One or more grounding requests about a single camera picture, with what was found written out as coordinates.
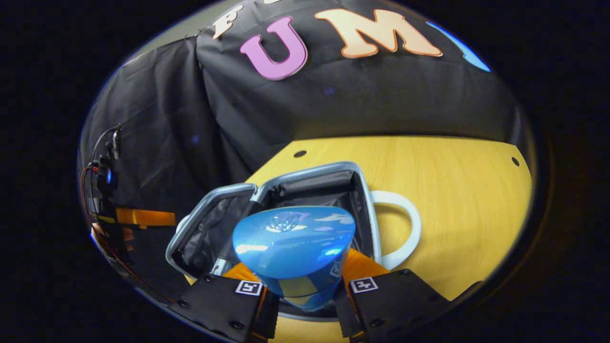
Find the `blue cap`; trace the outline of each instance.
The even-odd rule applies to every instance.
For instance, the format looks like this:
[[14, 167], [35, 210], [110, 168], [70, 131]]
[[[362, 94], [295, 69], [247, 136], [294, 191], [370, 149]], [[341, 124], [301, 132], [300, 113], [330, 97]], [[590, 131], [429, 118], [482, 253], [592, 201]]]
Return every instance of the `blue cap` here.
[[270, 291], [287, 300], [328, 292], [332, 297], [355, 231], [354, 217], [341, 208], [272, 209], [237, 224], [233, 249]]

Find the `pink letter u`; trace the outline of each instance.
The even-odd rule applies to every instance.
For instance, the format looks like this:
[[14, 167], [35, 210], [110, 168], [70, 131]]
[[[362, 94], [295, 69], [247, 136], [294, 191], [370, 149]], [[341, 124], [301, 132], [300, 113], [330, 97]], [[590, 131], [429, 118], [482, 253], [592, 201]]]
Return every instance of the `pink letter u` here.
[[239, 49], [242, 54], [248, 56], [256, 71], [265, 79], [274, 81], [285, 79], [305, 65], [307, 48], [301, 37], [290, 26], [291, 21], [291, 17], [285, 16], [267, 28], [267, 32], [275, 32], [288, 49], [288, 58], [283, 62], [274, 62], [269, 58], [260, 44], [260, 35], [253, 36]]

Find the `white mug handle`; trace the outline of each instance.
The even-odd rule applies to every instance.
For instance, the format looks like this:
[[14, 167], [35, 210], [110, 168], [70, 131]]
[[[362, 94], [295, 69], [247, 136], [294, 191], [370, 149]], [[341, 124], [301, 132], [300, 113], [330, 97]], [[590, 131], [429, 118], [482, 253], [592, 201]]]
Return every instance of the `white mug handle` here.
[[411, 218], [411, 234], [407, 241], [398, 250], [381, 257], [381, 265], [387, 270], [392, 270], [406, 260], [415, 250], [422, 236], [422, 218], [417, 208], [407, 198], [400, 194], [385, 192], [383, 190], [373, 190], [370, 192], [374, 203], [394, 204], [402, 207]]

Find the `letter m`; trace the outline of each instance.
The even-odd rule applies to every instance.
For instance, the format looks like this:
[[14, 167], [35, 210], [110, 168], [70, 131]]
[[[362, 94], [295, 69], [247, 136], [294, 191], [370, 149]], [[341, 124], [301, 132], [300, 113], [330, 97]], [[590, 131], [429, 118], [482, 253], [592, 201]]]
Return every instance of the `letter m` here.
[[385, 49], [396, 52], [396, 34], [404, 41], [403, 48], [418, 55], [442, 56], [443, 53], [419, 33], [404, 16], [387, 11], [375, 10], [375, 21], [344, 9], [318, 12], [316, 19], [327, 20], [343, 39], [345, 47], [341, 54], [349, 59], [375, 55], [379, 48], [367, 43], [361, 35], [366, 35]]

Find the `yellow table surface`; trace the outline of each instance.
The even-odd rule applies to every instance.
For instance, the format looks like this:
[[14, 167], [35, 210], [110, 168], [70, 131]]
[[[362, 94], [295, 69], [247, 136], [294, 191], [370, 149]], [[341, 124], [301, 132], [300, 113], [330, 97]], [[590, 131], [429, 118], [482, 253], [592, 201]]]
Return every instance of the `yellow table surface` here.
[[[307, 151], [294, 157], [298, 151]], [[520, 166], [516, 166], [512, 157]], [[453, 300], [499, 265], [519, 234], [529, 206], [531, 176], [507, 143], [454, 137], [372, 136], [294, 141], [247, 182], [338, 161], [360, 165], [369, 190], [409, 199], [422, 217], [422, 237], [396, 269], [409, 268]], [[404, 244], [411, 222], [393, 205], [375, 205], [381, 251]], [[338, 322], [278, 317], [271, 342], [348, 342]]]

